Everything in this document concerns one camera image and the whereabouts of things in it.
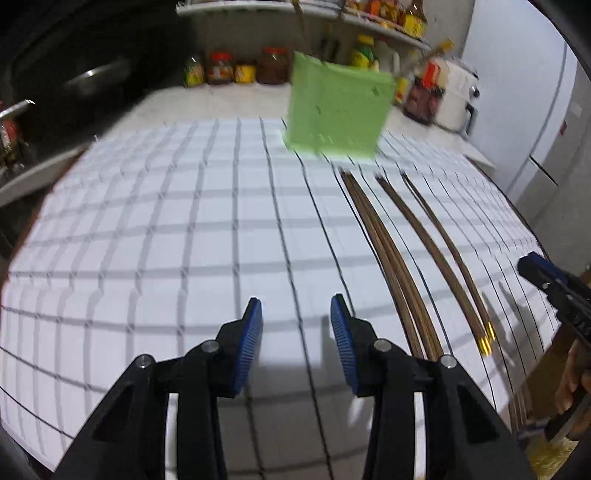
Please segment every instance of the sauce bottle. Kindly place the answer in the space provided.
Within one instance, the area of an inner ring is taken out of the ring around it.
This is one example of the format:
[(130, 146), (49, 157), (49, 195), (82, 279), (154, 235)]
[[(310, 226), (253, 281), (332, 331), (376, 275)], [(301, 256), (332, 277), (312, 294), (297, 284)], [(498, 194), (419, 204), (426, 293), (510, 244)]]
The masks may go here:
[(414, 38), (423, 38), (427, 29), (427, 17), (423, 12), (423, 0), (413, 0), (404, 11), (404, 31)]

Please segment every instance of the jar lid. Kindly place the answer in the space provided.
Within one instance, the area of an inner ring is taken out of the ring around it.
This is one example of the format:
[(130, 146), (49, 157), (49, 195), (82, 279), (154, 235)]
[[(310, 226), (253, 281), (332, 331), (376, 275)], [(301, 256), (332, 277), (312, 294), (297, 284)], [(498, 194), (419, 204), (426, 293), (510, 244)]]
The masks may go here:
[(287, 55), (288, 53), (287, 48), (282, 47), (265, 47), (262, 50), (269, 55)]
[(365, 45), (374, 46), (374, 38), (370, 35), (357, 35), (357, 41)]
[(215, 51), (209, 56), (209, 58), (211, 58), (212, 61), (230, 61), (232, 59), (232, 54), (227, 51)]

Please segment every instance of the white grid tablecloth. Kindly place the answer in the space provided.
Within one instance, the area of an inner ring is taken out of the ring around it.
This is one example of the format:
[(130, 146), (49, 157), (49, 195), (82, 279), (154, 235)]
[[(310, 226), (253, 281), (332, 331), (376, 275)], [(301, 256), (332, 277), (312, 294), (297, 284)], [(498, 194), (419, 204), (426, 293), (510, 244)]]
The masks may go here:
[[(249, 387), (220, 401), (230, 477), (358, 480), (372, 400), (345, 385), (328, 321), (343, 293), (378, 336), (409, 351), (337, 168), (357, 178), (405, 258), (445, 352), (501, 411), (558, 326), (517, 259), (540, 252), (498, 189), (464, 157), (384, 132), (375, 160), (289, 152), (280, 119), (174, 125), (97, 142), (48, 195), (2, 291), (2, 424), (55, 467), (94, 406), (141, 353), (183, 355), (261, 299)], [(404, 186), (429, 202), (470, 269), (501, 349), (478, 354), (462, 311), (387, 176), (463, 278)], [(174, 477), (176, 399), (165, 464)], [(417, 410), (418, 471), (424, 462)]]

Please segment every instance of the brown chopstick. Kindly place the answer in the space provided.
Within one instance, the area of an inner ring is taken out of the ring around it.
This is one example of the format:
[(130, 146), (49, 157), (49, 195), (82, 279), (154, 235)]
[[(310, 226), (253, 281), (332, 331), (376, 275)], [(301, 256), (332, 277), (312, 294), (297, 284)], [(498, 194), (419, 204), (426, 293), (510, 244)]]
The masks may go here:
[(414, 356), (423, 358), (421, 344), (413, 324), (414, 318), (428, 359), (439, 359), (443, 355), (439, 338), (400, 252), (355, 178), (349, 172), (344, 171), (341, 171), (341, 177), (376, 250), (388, 288), (398, 306), (411, 352)]
[(439, 234), (443, 237), (443, 241), (447, 245), (449, 251), (452, 253), (452, 257), (456, 261), (457, 266), (460, 268), (460, 272), (462, 272), (462, 276), (464, 277), (464, 280), (466, 282), (468, 290), (470, 291), (470, 295), (472, 296), (472, 300), (474, 300), (474, 304), (476, 305), (476, 310), (478, 311), (478, 314), (480, 315), (480, 320), (482, 321), (482, 326), (484, 327), (484, 330), (485, 330), (486, 335), (489, 339), (489, 342), (494, 342), (496, 337), (495, 337), (494, 328), (492, 327), (491, 318), (489, 317), (488, 312), (486, 311), (486, 307), (484, 306), (482, 298), (480, 297), (480, 294), (478, 293), (478, 289), (476, 288), (476, 284), (474, 283), (472, 275), (470, 274), (470, 271), (467, 269), (466, 264), (464, 263), (464, 260), (462, 259), (462, 256), (460, 255), (460, 252), (457, 250), (452, 239), (449, 237), (449, 235), (447, 234), (447, 232), (443, 228), (443, 225), (441, 224), (441, 222), (437, 218), (437, 215), (435, 215), (435, 212), (431, 209), (431, 207), (429, 206), (429, 204), (427, 203), (425, 198), (423, 198), (421, 193), (418, 191), (418, 189), (412, 183), (411, 179), (409, 179), (405, 173), (402, 173), (402, 179), (404, 180), (404, 183), (406, 184), (408, 189), (411, 191), (411, 193), (418, 200), (419, 204), (421, 205), (421, 207), (423, 208), (423, 210), (425, 211), (425, 213), (427, 214), (429, 219), (432, 221), (433, 225), (435, 225), (435, 228), (437, 229)]
[(439, 267), (439, 270), (441, 271), (443, 278), (445, 278), (447, 285), (450, 287), (460, 308), (462, 309), (464, 316), (466, 317), (466, 320), (468, 322), (468, 325), (470, 326), (470, 330), (472, 331), (472, 335), (474, 336), (474, 340), (476, 341), (480, 354), (484, 356), (490, 355), (492, 353), (492, 348), (488, 336), (484, 330), (484, 327), (482, 326), (480, 320), (476, 316), (476, 312), (474, 311), (474, 308), (472, 307), (470, 300), (468, 300), (466, 292), (464, 292), (464, 289), (460, 285), (460, 282), (456, 278), (456, 275), (454, 274), (453, 270), (447, 263), (447, 260), (445, 259), (445, 257), (443, 256), (443, 254), (441, 253), (441, 251), (439, 250), (431, 236), (425, 230), (423, 224), (417, 219), (417, 217), (413, 214), (413, 212), (406, 205), (406, 203), (404, 203), (402, 198), (400, 198), (400, 196), (390, 185), (390, 183), (380, 175), (376, 175), (376, 179), (378, 183), (382, 186), (384, 191), (395, 203), (396, 207), (398, 207), (398, 209), (402, 212), (408, 223), (411, 224), (414, 231), (417, 233), (417, 235), (423, 242), (423, 245), (431, 254), (433, 260), (435, 260), (435, 263)]

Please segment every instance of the kitchen counter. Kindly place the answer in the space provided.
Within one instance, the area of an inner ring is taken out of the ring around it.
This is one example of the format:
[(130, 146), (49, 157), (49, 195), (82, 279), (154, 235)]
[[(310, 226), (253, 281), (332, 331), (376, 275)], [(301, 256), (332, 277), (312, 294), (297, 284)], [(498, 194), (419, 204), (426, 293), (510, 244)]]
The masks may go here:
[[(203, 86), (194, 89), (172, 87), (148, 95), (130, 113), (123, 116), (107, 133), (107, 137), (141, 128), (171, 125), (212, 118), (287, 117), (291, 85)], [(460, 135), (437, 126), (421, 125), (392, 107), (386, 130), (423, 140), (434, 147), (459, 153), (475, 161), (488, 175), (494, 164)]]
[[(290, 85), (266, 86), (231, 84), (203, 86), (194, 89), (170, 87), (150, 93), (107, 131), (104, 138), (113, 138), (144, 128), (192, 122), (204, 119), (277, 118), (287, 117)], [(426, 127), (405, 117), (401, 110), (392, 108), (384, 127), (391, 133), (423, 140), (433, 147), (465, 155), (487, 175), (495, 169), (476, 147), (459, 135), (437, 126)], [(37, 189), (54, 183), (67, 162), (86, 145), (81, 145), (42, 161), (0, 187), (0, 207)]]

